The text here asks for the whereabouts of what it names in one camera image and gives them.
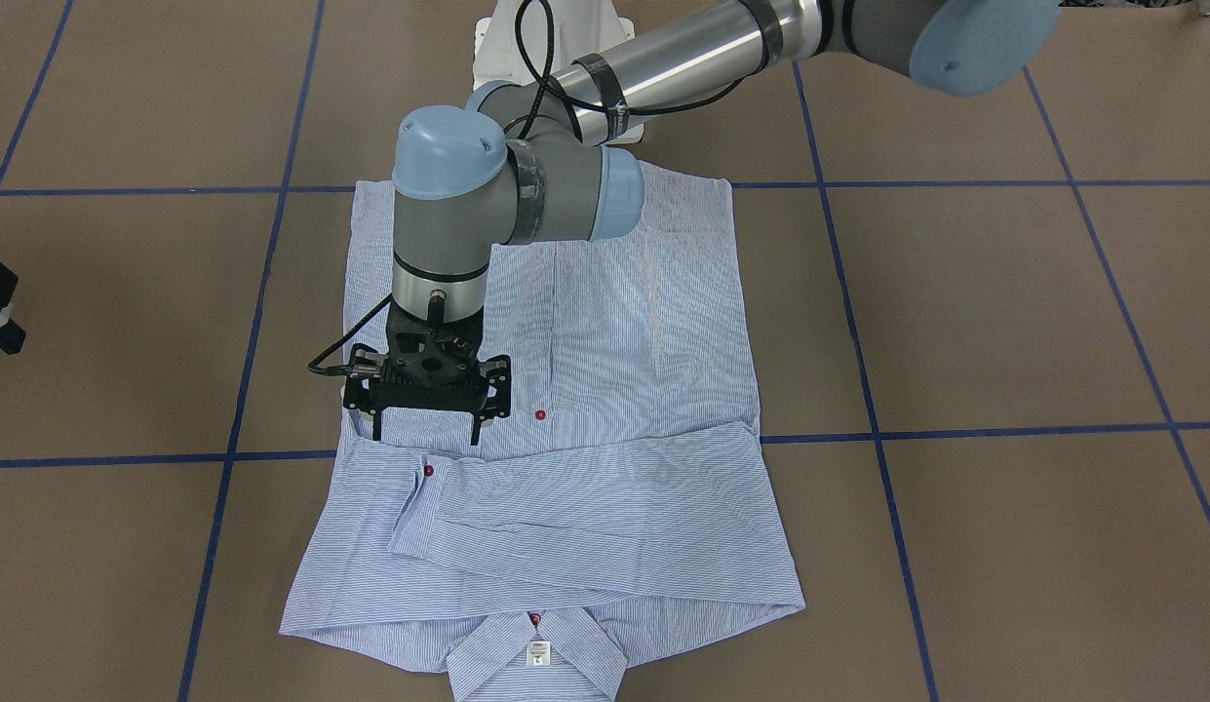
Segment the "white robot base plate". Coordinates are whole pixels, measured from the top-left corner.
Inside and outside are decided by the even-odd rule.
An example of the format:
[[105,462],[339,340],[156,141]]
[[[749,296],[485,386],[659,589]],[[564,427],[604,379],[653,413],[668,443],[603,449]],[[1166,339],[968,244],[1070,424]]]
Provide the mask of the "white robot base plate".
[[636,34],[610,1],[502,1],[477,25],[476,88],[457,117],[471,154],[542,146],[632,166],[643,138]]

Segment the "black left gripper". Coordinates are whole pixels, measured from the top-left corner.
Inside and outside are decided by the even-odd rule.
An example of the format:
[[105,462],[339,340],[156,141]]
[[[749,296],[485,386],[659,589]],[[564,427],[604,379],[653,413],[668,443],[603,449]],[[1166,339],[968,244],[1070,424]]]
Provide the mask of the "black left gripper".
[[472,421],[469,445],[479,445],[492,419],[509,418],[512,359],[507,355],[480,359],[482,310],[453,323],[443,303],[430,303],[426,310],[430,321],[385,303],[387,347],[351,345],[342,368],[342,408],[369,416],[371,441],[378,443],[388,409],[465,413]]

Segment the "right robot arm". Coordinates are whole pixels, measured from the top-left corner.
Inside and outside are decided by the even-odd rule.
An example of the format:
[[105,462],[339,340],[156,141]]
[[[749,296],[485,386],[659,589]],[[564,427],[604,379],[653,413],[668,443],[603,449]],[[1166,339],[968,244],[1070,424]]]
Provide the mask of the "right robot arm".
[[530,84],[496,80],[465,107],[421,107],[401,121],[388,350],[431,346],[476,359],[494,246],[622,237],[636,228],[636,157],[613,146],[641,123],[711,105],[747,77],[837,52],[924,90],[974,97],[1022,71],[1056,25],[1056,1],[721,1],[604,52],[557,67],[557,15],[544,58],[512,34]]

